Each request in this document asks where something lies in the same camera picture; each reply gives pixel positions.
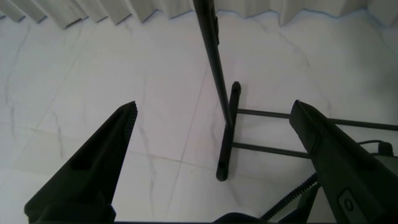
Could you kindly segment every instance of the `white marble floor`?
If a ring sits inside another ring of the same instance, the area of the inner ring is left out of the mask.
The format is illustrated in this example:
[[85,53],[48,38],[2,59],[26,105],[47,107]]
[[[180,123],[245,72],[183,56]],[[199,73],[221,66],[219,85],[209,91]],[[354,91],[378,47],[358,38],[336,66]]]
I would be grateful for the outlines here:
[[[218,16],[227,89],[241,82],[241,108],[288,113],[300,99],[332,118],[398,124],[397,29],[366,11],[339,19],[303,11],[283,27],[274,12]],[[133,100],[139,116],[117,220],[259,216],[314,172],[305,159],[234,149],[229,179],[216,180],[224,121],[192,12],[118,26],[87,19],[67,30],[0,20],[0,84],[1,223],[27,223],[28,199]],[[239,115],[237,126],[239,142],[304,151],[286,120]],[[342,128],[398,147],[397,133]]]

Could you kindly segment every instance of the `curtain fold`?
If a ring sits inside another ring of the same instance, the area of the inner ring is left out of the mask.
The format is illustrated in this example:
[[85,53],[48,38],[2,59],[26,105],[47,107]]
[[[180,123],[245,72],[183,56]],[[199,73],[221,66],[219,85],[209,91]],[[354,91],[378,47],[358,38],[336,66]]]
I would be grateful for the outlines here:
[[[234,11],[241,17],[273,10],[278,12],[281,26],[304,9],[339,17],[367,7],[385,26],[398,25],[397,0],[215,0],[215,7],[217,11]],[[86,17],[95,22],[108,17],[118,24],[132,14],[144,22],[156,10],[171,19],[194,7],[192,0],[0,0],[0,17],[4,14],[18,22],[27,16],[40,22],[47,16],[62,29]]]

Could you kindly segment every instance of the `horizontal bar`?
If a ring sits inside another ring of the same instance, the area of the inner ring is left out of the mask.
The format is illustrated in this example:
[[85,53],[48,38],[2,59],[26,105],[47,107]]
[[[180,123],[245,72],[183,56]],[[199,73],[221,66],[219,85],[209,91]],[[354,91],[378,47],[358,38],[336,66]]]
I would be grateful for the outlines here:
[[265,146],[254,146],[254,145],[243,144],[243,143],[238,143],[238,142],[233,142],[232,147],[240,148],[240,149],[249,149],[249,150],[258,151],[258,152],[269,152],[269,153],[280,154],[280,155],[285,155],[285,156],[294,156],[294,157],[300,157],[300,158],[304,158],[304,159],[310,158],[310,156],[305,152],[295,152],[295,151],[290,151],[290,150],[286,150],[286,149],[277,149],[277,148],[265,147]]
[[[267,116],[272,118],[285,118],[288,119],[290,114],[285,113],[275,113],[275,112],[268,112],[268,111],[256,111],[256,110],[246,110],[246,109],[238,109],[238,113],[240,114],[250,114],[256,116]],[[350,121],[350,120],[343,120],[343,119],[334,119],[329,118],[329,121],[335,124],[346,125],[346,126],[354,126],[354,127],[361,127],[361,128],[373,128],[373,129],[381,129],[381,130],[388,130],[388,131],[398,131],[398,125],[392,124],[379,124],[379,123],[370,123],[370,122],[362,122],[362,121]]]

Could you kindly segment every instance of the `vertical pole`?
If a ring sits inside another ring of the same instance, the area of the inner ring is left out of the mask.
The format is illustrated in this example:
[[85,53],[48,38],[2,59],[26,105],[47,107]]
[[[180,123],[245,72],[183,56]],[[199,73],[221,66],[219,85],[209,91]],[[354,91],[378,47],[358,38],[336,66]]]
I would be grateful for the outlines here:
[[228,96],[226,94],[223,68],[221,67],[220,54],[218,53],[218,21],[214,9],[214,0],[193,0],[193,3],[198,16],[203,41],[205,42],[213,78],[216,83],[225,123],[228,128],[234,128],[229,110]]

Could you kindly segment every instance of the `metal stand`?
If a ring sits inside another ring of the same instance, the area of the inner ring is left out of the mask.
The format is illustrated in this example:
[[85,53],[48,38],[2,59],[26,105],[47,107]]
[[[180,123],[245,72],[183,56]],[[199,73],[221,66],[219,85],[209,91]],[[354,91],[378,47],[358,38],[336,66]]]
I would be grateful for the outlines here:
[[[221,60],[218,53],[218,20],[215,14],[214,2],[212,0],[194,0],[193,3],[195,5],[201,34],[203,36],[203,41],[206,46],[207,56],[209,58],[211,71],[213,72],[213,78],[216,84],[218,97],[220,99],[221,108],[223,110],[226,123],[216,173],[217,179],[219,181],[224,181],[228,178],[229,159],[231,158],[231,151],[233,147],[309,159],[308,154],[304,152],[295,152],[273,147],[255,146],[250,144],[233,142],[236,115],[238,113],[284,119],[288,119],[290,115],[285,113],[239,109],[239,97],[241,94],[241,85],[239,84],[239,82],[234,82],[231,91],[231,98],[228,104],[228,96],[226,94],[223,69],[221,68]],[[330,119],[330,121],[335,124],[347,126],[398,131],[397,125],[349,121],[343,119]]]

